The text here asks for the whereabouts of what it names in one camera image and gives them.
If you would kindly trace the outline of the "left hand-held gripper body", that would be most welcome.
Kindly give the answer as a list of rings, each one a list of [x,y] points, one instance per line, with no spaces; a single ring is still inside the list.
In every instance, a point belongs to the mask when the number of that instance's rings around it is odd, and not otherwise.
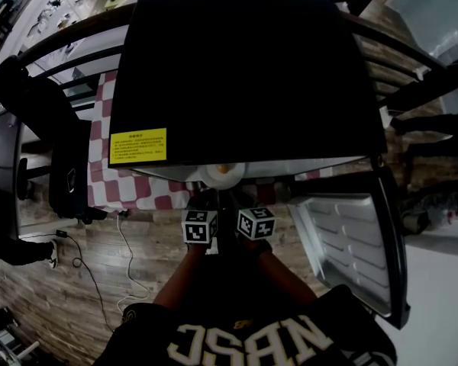
[[[182,211],[183,241],[189,247],[210,249],[218,232],[218,194],[207,190],[192,196]]]

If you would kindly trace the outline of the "black wristband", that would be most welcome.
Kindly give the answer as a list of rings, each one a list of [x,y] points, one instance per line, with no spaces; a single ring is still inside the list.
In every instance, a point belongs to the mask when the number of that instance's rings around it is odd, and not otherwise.
[[[258,258],[264,252],[273,252],[272,246],[265,239],[249,241],[247,243],[246,250],[253,258]]]

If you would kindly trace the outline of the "small white plate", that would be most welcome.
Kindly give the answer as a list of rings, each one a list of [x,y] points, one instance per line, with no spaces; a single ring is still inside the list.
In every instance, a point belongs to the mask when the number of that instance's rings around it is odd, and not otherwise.
[[[236,186],[243,179],[246,172],[246,164],[243,162],[226,164],[230,168],[227,174],[218,172],[217,165],[220,164],[199,165],[198,173],[203,183],[210,188],[218,190],[227,190]]]

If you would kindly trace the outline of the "black office chair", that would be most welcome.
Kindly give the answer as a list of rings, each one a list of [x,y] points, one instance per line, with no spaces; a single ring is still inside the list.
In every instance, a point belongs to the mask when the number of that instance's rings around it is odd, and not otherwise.
[[[47,77],[31,77],[16,56],[0,64],[0,103],[42,141],[51,143],[51,165],[27,170],[49,175],[49,203],[62,218],[88,225],[107,213],[89,206],[87,168],[92,122],[80,119],[58,84]]]

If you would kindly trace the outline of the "grey desk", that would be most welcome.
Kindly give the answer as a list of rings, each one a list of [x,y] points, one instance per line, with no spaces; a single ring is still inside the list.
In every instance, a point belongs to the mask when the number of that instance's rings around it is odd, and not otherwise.
[[[0,236],[18,238],[17,178],[21,158],[22,123],[7,111],[0,113]]]

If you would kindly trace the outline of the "person's black lettered jersey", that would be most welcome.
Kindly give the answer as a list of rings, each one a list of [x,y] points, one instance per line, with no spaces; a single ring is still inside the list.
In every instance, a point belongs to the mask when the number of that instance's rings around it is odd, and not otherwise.
[[[93,366],[396,366],[392,341],[346,286],[296,306],[256,268],[204,258],[172,312],[124,311]]]

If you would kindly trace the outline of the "white table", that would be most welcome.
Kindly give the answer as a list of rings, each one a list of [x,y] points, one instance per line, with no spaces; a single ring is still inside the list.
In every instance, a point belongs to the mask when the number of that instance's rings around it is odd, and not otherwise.
[[[405,239],[408,322],[378,318],[395,345],[398,366],[458,366],[458,217]]]

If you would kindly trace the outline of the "red white checkered tablecloth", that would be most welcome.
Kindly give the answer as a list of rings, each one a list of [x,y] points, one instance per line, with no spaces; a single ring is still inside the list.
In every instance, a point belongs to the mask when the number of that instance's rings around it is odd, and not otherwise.
[[[87,167],[89,206],[108,212],[185,208],[189,198],[208,189],[204,183],[170,181],[108,167],[108,133],[116,76],[115,70],[102,73],[95,96]]]

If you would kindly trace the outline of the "person's left forearm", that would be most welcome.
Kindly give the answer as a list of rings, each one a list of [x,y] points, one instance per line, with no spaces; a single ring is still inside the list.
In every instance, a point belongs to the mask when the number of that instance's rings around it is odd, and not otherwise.
[[[205,244],[189,244],[188,251],[170,279],[158,292],[153,304],[177,311],[195,283],[206,254]]]

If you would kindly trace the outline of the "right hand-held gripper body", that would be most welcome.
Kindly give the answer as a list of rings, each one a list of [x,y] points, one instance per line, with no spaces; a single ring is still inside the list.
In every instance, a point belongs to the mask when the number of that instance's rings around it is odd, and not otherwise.
[[[267,239],[275,230],[276,218],[273,212],[244,191],[229,194],[236,218],[236,231],[252,241]]]

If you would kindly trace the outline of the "black mini fridge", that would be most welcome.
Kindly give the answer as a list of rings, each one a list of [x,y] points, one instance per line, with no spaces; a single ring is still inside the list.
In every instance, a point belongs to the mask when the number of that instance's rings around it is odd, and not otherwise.
[[[378,102],[339,12],[306,0],[139,0],[112,101],[112,169],[365,157],[372,169],[292,189],[316,210],[318,278],[402,328],[405,247]]]

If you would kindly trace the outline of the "person's right forearm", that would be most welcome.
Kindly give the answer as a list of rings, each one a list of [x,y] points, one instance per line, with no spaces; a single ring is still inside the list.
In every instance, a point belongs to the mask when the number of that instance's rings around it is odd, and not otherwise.
[[[248,238],[242,237],[241,244],[246,250]],[[258,258],[250,259],[256,263],[261,274],[278,289],[285,293],[295,305],[304,307],[317,299],[314,291],[297,275],[288,269],[273,252],[264,252]]]

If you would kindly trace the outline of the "black curved railing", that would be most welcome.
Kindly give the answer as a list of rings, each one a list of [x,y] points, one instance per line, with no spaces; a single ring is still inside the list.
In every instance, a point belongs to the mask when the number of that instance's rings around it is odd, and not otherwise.
[[[444,65],[409,45],[311,0],[139,0],[49,36],[21,65],[73,41],[126,27],[124,43],[83,63],[120,56],[118,87],[129,105],[201,111],[229,105],[297,104],[335,114],[389,106],[409,111],[458,89],[458,62]],[[428,68],[421,81],[377,95],[356,36]]]

